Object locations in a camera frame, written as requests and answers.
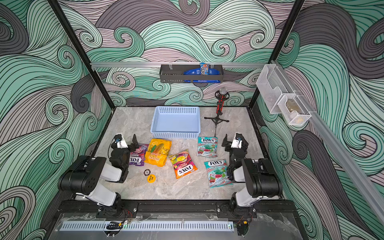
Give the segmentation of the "purple Fox's berries bag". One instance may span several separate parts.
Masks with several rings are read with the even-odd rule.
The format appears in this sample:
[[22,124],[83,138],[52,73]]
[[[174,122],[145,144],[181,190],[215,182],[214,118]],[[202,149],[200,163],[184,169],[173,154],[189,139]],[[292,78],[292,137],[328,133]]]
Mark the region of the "purple Fox's berries bag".
[[145,165],[145,154],[148,150],[149,144],[139,144],[139,147],[130,153],[129,165],[143,167]]

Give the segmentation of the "green Fox's mint bag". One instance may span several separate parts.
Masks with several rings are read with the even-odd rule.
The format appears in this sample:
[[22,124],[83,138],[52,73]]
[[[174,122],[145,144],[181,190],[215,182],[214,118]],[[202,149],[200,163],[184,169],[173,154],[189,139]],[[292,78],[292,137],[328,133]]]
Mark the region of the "green Fox's mint bag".
[[231,185],[232,181],[227,174],[227,162],[226,160],[213,160],[204,162],[208,179],[209,187],[216,188],[226,185]]
[[199,137],[198,138],[198,157],[216,158],[218,138],[216,137]]

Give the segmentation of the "yellow mango candy bag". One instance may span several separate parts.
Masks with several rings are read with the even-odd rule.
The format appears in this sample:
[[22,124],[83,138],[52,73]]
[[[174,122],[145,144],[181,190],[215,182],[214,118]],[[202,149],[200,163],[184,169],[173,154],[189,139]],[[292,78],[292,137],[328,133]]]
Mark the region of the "yellow mango candy bag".
[[171,141],[152,139],[145,153],[145,163],[163,167],[166,164],[171,146]]

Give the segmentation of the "orange Fox's fruits bag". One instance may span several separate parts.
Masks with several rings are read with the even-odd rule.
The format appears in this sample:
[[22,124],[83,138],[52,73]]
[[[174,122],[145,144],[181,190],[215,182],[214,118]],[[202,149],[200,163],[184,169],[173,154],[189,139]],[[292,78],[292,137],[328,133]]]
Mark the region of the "orange Fox's fruits bag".
[[184,150],[180,153],[169,155],[168,158],[173,166],[176,179],[185,177],[198,170],[193,162],[189,150]]

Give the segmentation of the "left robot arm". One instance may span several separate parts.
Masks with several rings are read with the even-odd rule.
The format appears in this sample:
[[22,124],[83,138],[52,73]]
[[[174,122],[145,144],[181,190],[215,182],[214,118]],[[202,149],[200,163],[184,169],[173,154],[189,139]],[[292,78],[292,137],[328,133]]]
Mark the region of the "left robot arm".
[[133,135],[129,145],[122,135],[115,135],[109,159],[77,157],[59,177],[58,189],[95,202],[101,210],[101,215],[115,218],[121,216],[125,210],[121,195],[101,184],[100,179],[110,183],[124,183],[129,173],[130,155],[137,148],[139,148],[139,142],[136,135]]

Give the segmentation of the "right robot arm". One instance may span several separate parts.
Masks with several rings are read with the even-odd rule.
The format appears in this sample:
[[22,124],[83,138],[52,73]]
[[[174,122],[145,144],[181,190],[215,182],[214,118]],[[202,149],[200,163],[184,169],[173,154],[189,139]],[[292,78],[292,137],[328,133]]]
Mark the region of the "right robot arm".
[[253,211],[261,200],[277,200],[282,196],[283,186],[268,158],[253,160],[247,158],[249,143],[237,133],[232,141],[225,136],[222,147],[229,153],[227,175],[233,183],[246,186],[234,193],[230,199],[229,211],[241,217]]

